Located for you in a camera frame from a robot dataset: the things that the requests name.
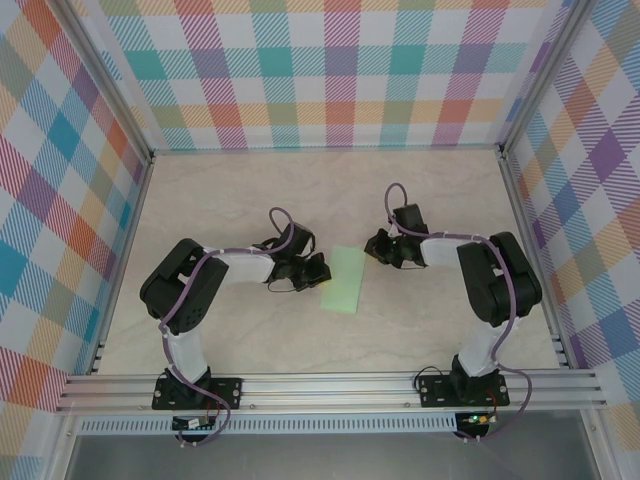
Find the green object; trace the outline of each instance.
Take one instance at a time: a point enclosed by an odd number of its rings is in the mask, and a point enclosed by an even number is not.
[[[365,253],[359,248],[333,247],[329,262],[331,281],[324,286],[321,308],[356,313],[365,259]]]

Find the colorful plaid pattern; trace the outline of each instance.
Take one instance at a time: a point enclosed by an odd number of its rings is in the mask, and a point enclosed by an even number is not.
[[[148,138],[155,123],[173,150],[492,144],[505,94],[551,8],[547,0],[100,0],[117,39],[110,50],[83,1],[76,8],[105,63],[118,79],[131,71],[143,92],[136,99],[118,80]]]
[[[516,97],[515,102],[511,106],[511,110],[509,110],[509,115],[507,116],[507,120],[505,121],[502,129],[500,130],[500,134],[498,135],[498,143],[504,143],[507,134],[509,133],[509,129],[513,125],[513,121],[516,116],[520,112],[520,108],[522,107],[522,103],[531,92],[533,85],[538,77],[538,73],[540,69],[545,64],[547,59],[549,58],[549,54],[551,53],[551,46],[553,42],[555,42],[556,38],[560,34],[560,31],[564,27],[565,21],[569,16],[569,12],[571,11],[571,7],[575,3],[575,0],[562,0],[562,5],[558,10],[556,18],[553,20],[553,24],[551,28],[547,32],[547,36],[542,42],[542,46],[540,50],[538,50],[538,54],[536,55],[535,60],[531,64],[531,68],[527,72],[527,76],[525,77],[524,82],[522,82],[522,86],[518,91],[518,96]]]
[[[0,4],[0,478],[34,478],[143,164],[45,0]]]
[[[512,156],[581,367],[640,468],[640,4],[601,0]]]

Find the purple cable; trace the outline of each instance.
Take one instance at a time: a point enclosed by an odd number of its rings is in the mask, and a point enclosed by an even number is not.
[[[520,405],[520,408],[518,409],[516,414],[511,418],[511,420],[509,420],[509,422],[507,422],[507,424],[504,425],[500,430],[489,433],[484,437],[485,439],[494,438],[498,436],[501,432],[506,430],[507,427],[513,425],[516,420],[518,420],[518,418],[522,415],[522,413],[527,408],[527,405],[529,405],[529,401],[531,400],[531,394],[533,393],[533,383],[531,382],[531,377],[529,377],[529,375],[527,375],[526,372],[522,370],[518,370],[516,368],[506,367],[502,365],[500,362],[498,362],[497,360],[498,350],[500,349],[504,341],[507,339],[507,337],[511,333],[511,330],[513,330],[513,325],[516,321],[516,310],[517,310],[516,291],[513,285],[513,279],[511,278],[511,273],[507,268],[507,263],[504,261],[504,258],[502,258],[502,254],[500,253],[500,250],[498,250],[498,248],[493,243],[491,243],[489,239],[485,237],[482,237],[480,235],[462,235],[462,234],[448,233],[448,232],[420,233],[420,232],[413,232],[411,230],[407,230],[406,228],[404,228],[402,225],[400,225],[396,221],[395,217],[393,216],[393,213],[391,212],[391,209],[389,208],[389,193],[391,192],[391,190],[393,190],[394,187],[398,187],[400,188],[400,190],[402,190],[402,193],[404,195],[405,205],[408,202],[408,196],[407,196],[407,190],[406,188],[404,188],[404,185],[398,182],[394,182],[391,185],[389,185],[387,187],[387,191],[384,194],[384,208],[387,211],[387,216],[389,217],[389,221],[398,229],[399,232],[402,232],[406,235],[412,235],[412,236],[422,237],[422,238],[452,238],[454,240],[471,240],[471,241],[482,242],[495,255],[496,259],[498,260],[498,264],[500,265],[500,269],[504,274],[504,278],[507,283],[507,290],[509,292],[509,321],[507,322],[507,327],[505,328],[504,332],[502,332],[502,335],[500,335],[500,338],[498,338],[498,341],[496,342],[496,344],[493,346],[493,349],[491,350],[491,360],[493,360],[496,366],[501,370],[504,370],[510,373],[515,373],[516,375],[520,375],[524,377],[524,379],[527,381],[527,394],[525,395],[524,401]]]
[[[224,407],[224,409],[226,411],[226,414],[227,414],[225,419],[224,419],[224,422],[222,423],[222,425],[220,425],[220,427],[215,432],[213,432],[212,434],[208,435],[204,440],[201,440],[199,442],[188,442],[182,437],[182,431],[178,432],[178,438],[180,439],[180,441],[182,441],[182,443],[180,445],[181,447],[184,447],[185,445],[190,446],[190,447],[197,447],[197,446],[209,443],[209,442],[215,440],[216,438],[218,438],[220,436],[220,434],[222,433],[222,431],[225,428],[227,428],[227,425],[229,424],[229,420],[231,420],[231,407],[229,407],[229,404],[223,398],[221,398],[218,395],[215,395],[215,394],[213,394],[211,392],[208,392],[207,390],[205,390],[203,388],[200,388],[197,385],[195,385],[192,382],[190,382],[182,374],[182,372],[180,372],[178,370],[178,368],[175,366],[175,362],[173,361],[173,355],[171,355],[171,350],[169,349],[169,339],[168,339],[169,338],[169,332],[168,332],[169,328],[167,327],[167,324],[171,321],[171,319],[174,317],[176,312],[180,309],[180,307],[184,303],[185,299],[187,298],[187,294],[189,293],[189,290],[191,290],[191,287],[192,287],[193,282],[194,282],[194,280],[196,278],[196,275],[198,275],[198,272],[200,271],[200,269],[202,268],[204,263],[208,259],[210,259],[211,257],[215,257],[216,255],[220,255],[222,253],[249,253],[249,254],[256,254],[256,255],[271,255],[272,253],[279,252],[283,248],[286,248],[287,245],[289,245],[289,243],[291,243],[291,240],[293,239],[293,230],[294,230],[293,229],[293,218],[291,217],[289,212],[287,212],[284,208],[273,207],[271,210],[269,210],[269,218],[271,219],[271,223],[273,223],[273,225],[276,227],[276,230],[279,230],[279,229],[276,226],[275,221],[273,220],[273,212],[282,212],[287,217],[287,220],[289,220],[289,226],[290,226],[289,235],[287,236],[287,239],[285,240],[285,242],[282,245],[279,245],[279,246],[277,246],[275,248],[271,248],[269,250],[255,250],[255,249],[250,249],[250,248],[226,248],[224,250],[212,250],[211,252],[206,253],[205,255],[203,255],[200,258],[200,260],[198,260],[198,263],[196,263],[196,266],[193,268],[193,272],[189,276],[189,280],[187,281],[187,284],[185,285],[184,289],[182,290],[182,293],[178,297],[178,300],[176,301],[175,305],[171,308],[171,310],[169,310],[169,313],[167,313],[164,316],[164,318],[162,319],[162,321],[158,325],[158,329],[162,333],[162,348],[164,350],[165,356],[167,357],[167,361],[169,362],[169,368],[171,370],[171,373],[178,380],[180,380],[182,383],[187,385],[192,390],[195,390],[196,392],[198,392],[198,393],[200,393],[202,395],[205,395],[205,396],[211,398],[212,400],[215,400],[216,402],[218,402],[220,405],[222,405]]]

